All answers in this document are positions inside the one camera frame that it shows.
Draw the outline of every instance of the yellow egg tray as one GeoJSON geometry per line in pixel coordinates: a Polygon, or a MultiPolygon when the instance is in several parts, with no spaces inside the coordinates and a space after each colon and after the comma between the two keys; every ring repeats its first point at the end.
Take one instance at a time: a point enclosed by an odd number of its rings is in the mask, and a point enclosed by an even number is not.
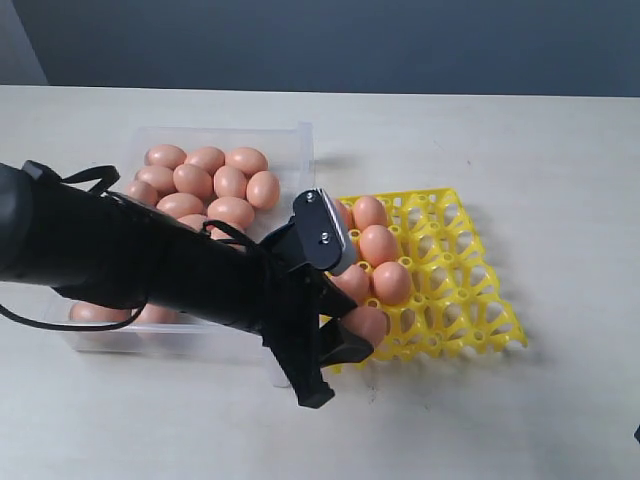
{"type": "MultiPolygon", "coordinates": [[[[365,301],[390,319],[387,336],[370,358],[456,356],[464,347],[478,353],[501,351],[512,341],[527,346],[511,305],[500,298],[500,282],[484,261],[485,249],[471,217],[453,189],[374,196],[384,205],[389,230],[398,240],[398,262],[413,281],[411,296],[402,305],[382,305],[375,297],[365,301]]],[[[348,208],[357,199],[340,198],[348,208]]],[[[357,245],[360,232],[349,233],[357,245]]],[[[371,271],[366,262],[360,265],[371,271]]]]}

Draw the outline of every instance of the white table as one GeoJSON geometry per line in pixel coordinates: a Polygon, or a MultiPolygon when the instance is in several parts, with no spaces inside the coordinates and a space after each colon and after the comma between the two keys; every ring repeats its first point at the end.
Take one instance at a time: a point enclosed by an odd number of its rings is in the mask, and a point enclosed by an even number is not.
{"type": "MultiPolygon", "coordinates": [[[[258,366],[0,322],[0,478],[637,478],[640,100],[0,87],[0,161],[72,173],[142,125],[298,120],[332,194],[456,188],[530,348],[331,377],[313,411],[258,366]]],[[[46,292],[0,288],[42,313],[46,292]]]]}

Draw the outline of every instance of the wall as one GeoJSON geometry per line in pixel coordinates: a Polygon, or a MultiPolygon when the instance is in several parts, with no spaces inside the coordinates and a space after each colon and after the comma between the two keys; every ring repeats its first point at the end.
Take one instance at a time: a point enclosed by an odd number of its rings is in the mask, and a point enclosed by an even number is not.
{"type": "Polygon", "coordinates": [[[46,84],[13,4],[0,0],[0,85],[46,84]]]}
{"type": "Polygon", "coordinates": [[[52,84],[640,95],[637,0],[15,0],[52,84]]]}

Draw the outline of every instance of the table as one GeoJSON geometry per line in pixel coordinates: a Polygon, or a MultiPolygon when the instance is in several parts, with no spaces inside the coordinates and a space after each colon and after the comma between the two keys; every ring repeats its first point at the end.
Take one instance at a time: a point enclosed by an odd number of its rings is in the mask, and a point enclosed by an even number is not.
{"type": "Polygon", "coordinates": [[[143,125],[299,120],[334,195],[454,187],[530,347],[332,376],[313,411],[258,366],[82,355],[5,321],[0,477],[636,478],[640,100],[0,87],[0,159],[69,174],[143,125]]]}

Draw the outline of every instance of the transparent box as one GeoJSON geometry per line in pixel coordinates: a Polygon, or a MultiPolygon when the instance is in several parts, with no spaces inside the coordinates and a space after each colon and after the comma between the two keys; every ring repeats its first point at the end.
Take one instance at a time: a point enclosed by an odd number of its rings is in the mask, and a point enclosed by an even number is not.
{"type": "MultiPolygon", "coordinates": [[[[256,212],[256,220],[247,234],[258,241],[285,224],[292,215],[294,198],[314,186],[313,137],[311,124],[300,123],[294,129],[237,130],[217,128],[144,127],[136,131],[126,158],[116,164],[121,179],[114,190],[121,191],[144,165],[146,151],[154,145],[169,143],[189,151],[210,145],[224,151],[249,146],[265,153],[269,170],[280,180],[278,205],[269,212],[256,212]]],[[[53,294],[46,320],[67,321],[73,301],[53,294]]],[[[244,364],[265,362],[274,384],[286,383],[270,352],[265,353],[257,335],[219,326],[181,315],[178,323],[130,325],[120,330],[95,333],[63,333],[77,351],[139,353],[151,355],[188,355],[216,362],[244,364]]]]}

